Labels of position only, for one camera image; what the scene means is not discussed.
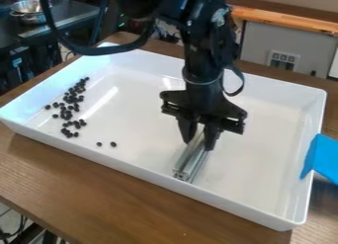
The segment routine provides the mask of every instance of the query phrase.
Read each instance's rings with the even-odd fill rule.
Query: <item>robotic arm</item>
[[[224,0],[116,0],[127,16],[148,22],[141,37],[134,43],[113,47],[82,47],[70,43],[53,24],[46,0],[41,0],[46,20],[59,40],[71,50],[84,55],[100,55],[141,47],[148,40],[154,19],[176,26],[185,51],[184,91],[165,91],[162,113],[175,117],[186,143],[205,126],[205,150],[213,150],[220,134],[232,131],[242,134],[247,113],[224,97],[235,96],[244,86],[244,77],[232,61],[237,45],[230,27],[230,9]],[[223,89],[224,68],[232,69],[243,85],[233,93]]]

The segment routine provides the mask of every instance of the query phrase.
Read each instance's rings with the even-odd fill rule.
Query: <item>black cable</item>
[[[6,233],[0,228],[0,240],[4,242],[4,244],[9,244]]]
[[[50,27],[50,30],[52,34],[69,50],[79,53],[82,55],[89,55],[89,56],[95,56],[95,55],[106,55],[106,54],[114,54],[114,53],[119,53],[119,52],[125,52],[125,51],[130,51],[134,50],[137,48],[142,47],[145,45],[152,34],[153,30],[153,21],[147,22],[146,27],[143,30],[142,34],[140,37],[127,44],[123,45],[115,45],[115,46],[105,46],[105,47],[87,47],[87,46],[79,46],[76,45],[72,42],[70,42],[68,39],[64,37],[64,35],[57,29],[54,23],[54,19],[52,17],[52,14],[49,9],[48,1],[47,0],[40,0],[42,9],[46,18],[47,25]]]
[[[14,236],[22,234],[22,232],[25,229],[25,225],[26,225],[27,220],[28,219],[26,217],[24,217],[24,216],[21,215],[20,216],[20,225],[19,225],[18,229],[14,233],[4,232],[0,228],[0,240],[2,240],[4,242],[4,244],[7,244],[8,242],[6,242],[6,241],[8,241],[8,238],[11,238],[11,237],[14,237]]]
[[[101,0],[99,15],[96,17],[93,33],[89,40],[90,46],[93,45],[96,42],[96,39],[98,38],[98,34],[100,32],[102,20],[105,15],[108,3],[109,3],[109,0]]]
[[[67,60],[68,59],[68,56],[70,55],[70,54],[72,54],[73,52],[72,51],[69,51],[68,53],[67,53],[67,55],[65,56],[65,60]]]

